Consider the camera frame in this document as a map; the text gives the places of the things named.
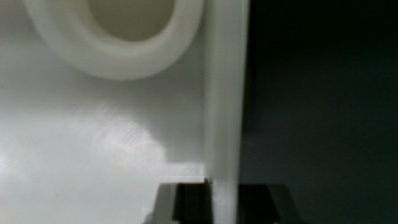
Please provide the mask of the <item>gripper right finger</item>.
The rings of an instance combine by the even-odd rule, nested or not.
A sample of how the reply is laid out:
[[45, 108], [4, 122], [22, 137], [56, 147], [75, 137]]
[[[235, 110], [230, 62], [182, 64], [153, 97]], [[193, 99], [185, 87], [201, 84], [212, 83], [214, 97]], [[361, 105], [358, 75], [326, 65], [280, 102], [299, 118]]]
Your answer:
[[241, 185], [239, 224], [310, 224], [283, 184]]

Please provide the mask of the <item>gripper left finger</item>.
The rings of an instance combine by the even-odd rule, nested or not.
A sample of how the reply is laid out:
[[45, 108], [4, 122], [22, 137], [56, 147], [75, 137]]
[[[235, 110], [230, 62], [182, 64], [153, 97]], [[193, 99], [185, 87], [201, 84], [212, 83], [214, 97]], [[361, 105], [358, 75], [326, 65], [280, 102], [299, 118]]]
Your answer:
[[214, 224], [212, 184], [162, 183], [145, 224]]

